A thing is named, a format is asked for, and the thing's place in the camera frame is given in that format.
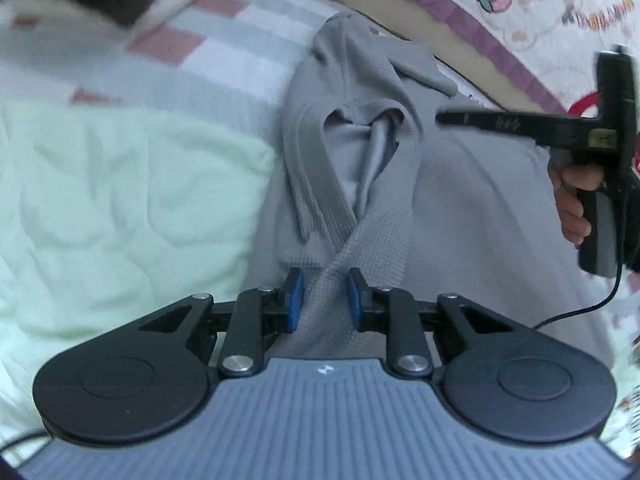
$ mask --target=circular cover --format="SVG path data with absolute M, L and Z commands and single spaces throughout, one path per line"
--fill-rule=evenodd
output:
M 607 368 L 539 334 L 483 334 L 447 365 L 442 391 L 483 432 L 552 444 L 599 434 L 615 402 Z
M 98 338 L 46 363 L 33 399 L 47 428 L 65 440 L 114 446 L 188 420 L 209 394 L 206 368 L 184 346 L 134 346 L 118 351 L 117 341 Z

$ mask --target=black cable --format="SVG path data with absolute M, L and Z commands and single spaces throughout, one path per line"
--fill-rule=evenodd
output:
M 14 438 L 13 440 L 10 440 L 6 444 L 4 444 L 4 446 L 0 447 L 0 455 L 6 453 L 15 446 L 20 446 L 20 444 L 24 444 L 25 442 L 29 442 L 30 440 L 36 440 L 37 438 L 44 438 L 49 436 L 49 433 L 47 433 L 45 430 L 38 430 L 33 431 L 33 433 L 24 434 L 23 436 L 19 436 L 17 438 Z
M 620 287 L 620 281 L 622 280 L 622 267 L 624 264 L 624 249 L 625 249 L 625 237 L 626 237 L 626 210 L 628 207 L 628 187 L 625 186 L 622 195 L 622 221 L 620 222 L 620 232 L 618 233 L 618 239 L 616 241 L 616 251 L 618 256 L 618 270 L 616 272 L 616 283 L 613 285 L 613 290 L 611 293 L 600 303 L 595 304 L 593 306 L 588 306 L 587 308 L 581 308 L 579 310 L 572 310 L 571 312 L 565 312 L 564 314 L 558 314 L 557 316 L 550 317 L 549 319 L 545 319 L 544 321 L 538 323 L 533 327 L 533 330 L 540 330 L 543 326 L 547 326 L 551 323 L 555 323 L 556 321 L 560 321 L 561 319 L 567 319 L 569 317 L 580 316 L 581 314 L 588 314 L 589 312 L 594 312 L 595 310 L 601 309 L 605 306 L 609 301 L 613 300 L 618 293 L 618 288 Z

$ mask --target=hand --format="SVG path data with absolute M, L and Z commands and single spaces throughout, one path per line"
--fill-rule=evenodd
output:
M 600 166 L 569 166 L 559 171 L 549 167 L 549 177 L 554 185 L 556 209 L 562 224 L 562 234 L 575 245 L 580 245 L 591 233 L 591 224 L 583 218 L 582 203 L 565 189 L 565 186 L 595 191 L 604 179 L 604 170 Z

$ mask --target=purple trim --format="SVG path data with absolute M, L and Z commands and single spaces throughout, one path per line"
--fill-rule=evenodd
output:
M 478 20 L 451 0 L 409 0 L 426 10 L 439 22 L 444 22 L 460 38 L 469 42 L 480 54 L 487 57 L 495 67 L 509 78 L 513 85 L 523 90 L 530 99 L 547 113 L 565 114 L 558 99 Z

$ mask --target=beige border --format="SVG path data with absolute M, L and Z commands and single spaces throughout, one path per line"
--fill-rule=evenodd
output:
M 461 40 L 448 25 L 436 21 L 407 0 L 334 0 L 361 12 L 392 33 L 427 42 L 433 55 L 464 76 L 494 102 L 509 110 L 541 112 L 494 64 Z

